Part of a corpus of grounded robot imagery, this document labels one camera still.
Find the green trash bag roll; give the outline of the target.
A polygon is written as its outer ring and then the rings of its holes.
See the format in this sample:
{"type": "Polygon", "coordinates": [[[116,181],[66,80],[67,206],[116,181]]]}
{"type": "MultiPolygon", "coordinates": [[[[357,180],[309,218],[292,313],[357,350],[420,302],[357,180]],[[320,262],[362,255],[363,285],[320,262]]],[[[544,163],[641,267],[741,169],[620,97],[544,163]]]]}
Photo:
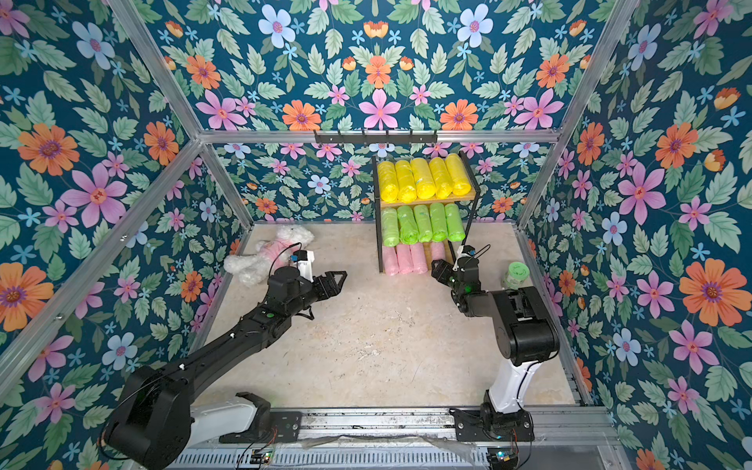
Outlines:
{"type": "Polygon", "coordinates": [[[445,213],[445,205],[442,203],[433,203],[429,208],[431,226],[432,226],[432,241],[443,242],[448,238],[448,225],[445,213]]]}
{"type": "Polygon", "coordinates": [[[383,245],[394,248],[401,243],[398,212],[394,208],[386,208],[381,213],[383,245]]]}
{"type": "Polygon", "coordinates": [[[433,240],[433,227],[430,219],[430,211],[425,205],[413,207],[415,222],[417,225],[418,241],[428,243],[433,240]]]}
{"type": "Polygon", "coordinates": [[[461,242],[465,239],[465,230],[459,212],[459,207],[455,203],[444,205],[446,230],[448,231],[448,240],[452,242],[461,242]]]}
{"type": "Polygon", "coordinates": [[[399,221],[399,240],[405,245],[418,242],[418,226],[411,206],[401,206],[397,209],[399,221]]]}

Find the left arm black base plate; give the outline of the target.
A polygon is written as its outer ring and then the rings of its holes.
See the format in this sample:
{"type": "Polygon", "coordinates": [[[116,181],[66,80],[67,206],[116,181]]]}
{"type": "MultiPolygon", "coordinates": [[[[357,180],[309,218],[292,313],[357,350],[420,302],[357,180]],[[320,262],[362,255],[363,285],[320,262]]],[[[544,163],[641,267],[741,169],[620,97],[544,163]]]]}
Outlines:
{"type": "Polygon", "coordinates": [[[249,392],[237,393],[234,402],[245,407],[252,405],[254,416],[239,431],[222,435],[221,444],[270,443],[273,437],[276,443],[297,442],[302,428],[301,411],[274,409],[269,401],[249,392]]]}

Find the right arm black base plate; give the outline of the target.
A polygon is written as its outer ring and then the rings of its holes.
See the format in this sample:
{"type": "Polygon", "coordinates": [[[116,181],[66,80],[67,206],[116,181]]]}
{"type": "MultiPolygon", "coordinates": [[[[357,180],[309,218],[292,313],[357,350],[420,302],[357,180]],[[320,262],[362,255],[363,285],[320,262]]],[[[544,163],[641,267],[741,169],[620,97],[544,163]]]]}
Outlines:
{"type": "Polygon", "coordinates": [[[534,423],[528,411],[513,413],[494,411],[489,405],[477,410],[453,407],[448,410],[454,419],[458,442],[532,442],[535,440],[534,423]]]}

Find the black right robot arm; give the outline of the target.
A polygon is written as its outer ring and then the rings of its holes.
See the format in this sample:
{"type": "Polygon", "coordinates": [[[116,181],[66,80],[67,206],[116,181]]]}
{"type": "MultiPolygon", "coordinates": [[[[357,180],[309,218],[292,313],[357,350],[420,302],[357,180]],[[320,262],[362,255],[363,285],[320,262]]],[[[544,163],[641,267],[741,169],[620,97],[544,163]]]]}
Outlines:
{"type": "Polygon", "coordinates": [[[524,410],[524,396],[540,366],[560,350],[559,338],[540,292],[534,287],[489,291],[480,281],[479,260],[464,257],[451,264],[434,260],[431,275],[450,288],[450,297],[465,316],[488,318],[503,356],[484,407],[494,415],[524,410]]]}

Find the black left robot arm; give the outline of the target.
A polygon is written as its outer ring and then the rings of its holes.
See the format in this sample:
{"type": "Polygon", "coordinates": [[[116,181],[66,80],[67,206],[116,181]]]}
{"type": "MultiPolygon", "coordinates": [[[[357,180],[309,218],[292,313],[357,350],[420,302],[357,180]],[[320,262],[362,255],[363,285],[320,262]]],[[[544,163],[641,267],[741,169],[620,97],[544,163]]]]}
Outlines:
{"type": "Polygon", "coordinates": [[[233,328],[183,360],[144,366],[129,376],[104,426],[103,444],[148,469],[165,469],[186,448],[250,430],[266,401],[250,395],[195,407],[197,397],[280,339],[294,316],[311,318],[311,306],[338,296],[347,277],[344,270],[312,278],[294,266],[276,270],[262,301],[233,328]]]}

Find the yellow trash bag roll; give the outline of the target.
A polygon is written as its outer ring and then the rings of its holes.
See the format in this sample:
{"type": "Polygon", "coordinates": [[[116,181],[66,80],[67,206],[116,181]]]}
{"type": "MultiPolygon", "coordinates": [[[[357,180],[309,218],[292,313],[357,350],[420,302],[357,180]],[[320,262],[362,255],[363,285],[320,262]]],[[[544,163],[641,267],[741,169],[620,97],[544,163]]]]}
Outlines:
{"type": "Polygon", "coordinates": [[[473,186],[462,158],[458,154],[449,154],[445,158],[445,165],[452,180],[452,193],[456,197],[467,195],[473,189],[473,186]]]}
{"type": "Polygon", "coordinates": [[[399,185],[399,202],[402,204],[414,202],[417,199],[417,189],[410,162],[406,160],[397,161],[395,170],[399,185]]]}
{"type": "Polygon", "coordinates": [[[400,186],[395,164],[384,161],[377,165],[380,199],[387,204],[397,203],[400,186]]]}
{"type": "Polygon", "coordinates": [[[454,182],[450,177],[445,160],[442,158],[432,158],[429,162],[432,178],[436,186],[436,198],[446,200],[452,196],[454,191],[454,182]]]}
{"type": "Polygon", "coordinates": [[[423,158],[414,158],[410,162],[415,182],[417,198],[431,200],[436,195],[436,183],[430,170],[429,163],[423,158]]]}

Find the pink trash bag roll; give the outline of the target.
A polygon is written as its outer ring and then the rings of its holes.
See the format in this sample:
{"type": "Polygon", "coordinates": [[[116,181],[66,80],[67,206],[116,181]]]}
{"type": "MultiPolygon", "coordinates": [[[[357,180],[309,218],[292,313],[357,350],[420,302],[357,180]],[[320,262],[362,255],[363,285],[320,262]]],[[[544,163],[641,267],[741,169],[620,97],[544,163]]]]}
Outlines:
{"type": "Polygon", "coordinates": [[[399,274],[413,273],[413,261],[409,245],[398,245],[396,248],[399,274]]]}
{"type": "Polygon", "coordinates": [[[425,248],[421,243],[409,246],[410,258],[412,262],[412,272],[425,274],[428,272],[428,262],[425,255],[425,248]]]}
{"type": "Polygon", "coordinates": [[[436,262],[436,260],[447,259],[447,249],[444,242],[432,242],[430,244],[430,251],[432,262],[436,262]]]}
{"type": "Polygon", "coordinates": [[[382,260],[385,274],[395,276],[400,273],[399,260],[395,247],[382,247],[382,260]]]}

